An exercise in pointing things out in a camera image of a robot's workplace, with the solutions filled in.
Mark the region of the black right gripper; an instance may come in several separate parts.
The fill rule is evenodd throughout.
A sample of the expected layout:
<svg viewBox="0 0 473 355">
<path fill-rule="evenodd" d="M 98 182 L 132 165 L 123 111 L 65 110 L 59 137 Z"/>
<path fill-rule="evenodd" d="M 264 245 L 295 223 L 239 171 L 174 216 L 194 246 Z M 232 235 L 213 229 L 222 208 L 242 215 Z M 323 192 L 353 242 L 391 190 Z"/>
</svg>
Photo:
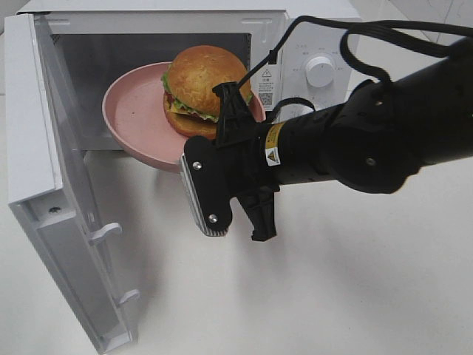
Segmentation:
<svg viewBox="0 0 473 355">
<path fill-rule="evenodd" d="M 212 205 L 229 207 L 239 201 L 253 226 L 251 239 L 267 241 L 276 236 L 274 194 L 279 185 L 271 176 L 265 141 L 273 124 L 256 122 L 237 82 L 215 86 L 220 115 L 212 160 Z"/>
</svg>

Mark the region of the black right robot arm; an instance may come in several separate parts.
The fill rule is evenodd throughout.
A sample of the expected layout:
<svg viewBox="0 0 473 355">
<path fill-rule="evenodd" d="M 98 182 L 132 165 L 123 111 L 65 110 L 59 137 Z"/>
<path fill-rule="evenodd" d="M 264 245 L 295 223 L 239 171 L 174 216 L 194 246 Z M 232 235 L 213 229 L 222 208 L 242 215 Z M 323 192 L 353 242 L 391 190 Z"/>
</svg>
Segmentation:
<svg viewBox="0 0 473 355">
<path fill-rule="evenodd" d="M 396 82 L 367 80 L 343 104 L 278 124 L 257 123 L 234 86 L 225 103 L 212 165 L 218 190 L 205 213 L 210 235 L 231 223 L 235 197 L 252 238 L 276 233 L 280 186 L 337 180 L 369 194 L 391 194 L 429 165 L 472 155 L 472 40 L 442 50 L 444 59 Z"/>
</svg>

